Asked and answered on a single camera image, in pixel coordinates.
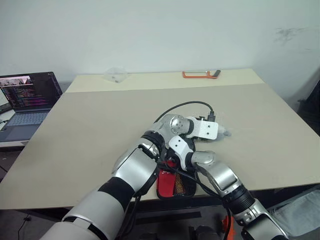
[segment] laptop screen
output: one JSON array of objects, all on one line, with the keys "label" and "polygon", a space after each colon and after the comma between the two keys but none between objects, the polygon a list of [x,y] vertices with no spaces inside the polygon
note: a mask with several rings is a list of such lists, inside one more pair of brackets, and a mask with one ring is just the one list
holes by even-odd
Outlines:
[{"label": "laptop screen", "polygon": [[53,72],[0,76],[0,88],[15,111],[50,109],[62,94]]}]

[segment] laptop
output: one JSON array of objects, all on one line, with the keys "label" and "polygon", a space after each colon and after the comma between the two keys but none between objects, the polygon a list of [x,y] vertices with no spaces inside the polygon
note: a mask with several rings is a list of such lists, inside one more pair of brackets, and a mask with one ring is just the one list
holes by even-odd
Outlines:
[{"label": "laptop", "polygon": [[53,72],[0,76],[0,89],[15,111],[0,142],[28,141],[62,95]]}]

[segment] white wall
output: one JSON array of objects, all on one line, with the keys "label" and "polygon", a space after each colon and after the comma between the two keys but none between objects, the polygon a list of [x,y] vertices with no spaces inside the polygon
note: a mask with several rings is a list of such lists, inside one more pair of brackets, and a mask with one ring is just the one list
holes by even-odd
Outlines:
[{"label": "white wall", "polygon": [[253,68],[291,106],[317,79],[319,0],[0,0],[0,75]]}]

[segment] wall stain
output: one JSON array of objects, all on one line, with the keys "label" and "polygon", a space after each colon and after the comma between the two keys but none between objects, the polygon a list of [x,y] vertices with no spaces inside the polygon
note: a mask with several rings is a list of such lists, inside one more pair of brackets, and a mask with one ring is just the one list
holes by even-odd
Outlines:
[{"label": "wall stain", "polygon": [[274,42],[280,42],[282,46],[284,46],[304,30],[305,28],[276,28],[275,34],[278,37],[274,40]]}]

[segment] orange tool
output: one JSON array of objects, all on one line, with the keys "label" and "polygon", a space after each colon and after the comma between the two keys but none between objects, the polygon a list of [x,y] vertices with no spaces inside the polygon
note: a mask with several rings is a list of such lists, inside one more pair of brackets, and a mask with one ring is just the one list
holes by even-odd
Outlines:
[{"label": "orange tool", "polygon": [[[234,229],[234,222],[235,222],[235,219],[232,216],[231,217],[230,231],[229,231],[229,234],[228,234],[228,237],[227,237],[226,240],[234,240],[235,239],[236,230]],[[228,227],[228,216],[225,216],[225,218],[222,220],[222,228],[223,228],[224,232],[226,232],[227,227]]]},{"label": "orange tool", "polygon": [[[217,70],[213,75],[210,75],[210,71],[183,71],[182,76],[185,79],[217,79],[220,72],[221,72],[220,70]],[[186,75],[189,73],[205,73],[205,75],[200,75],[200,76]]]}]

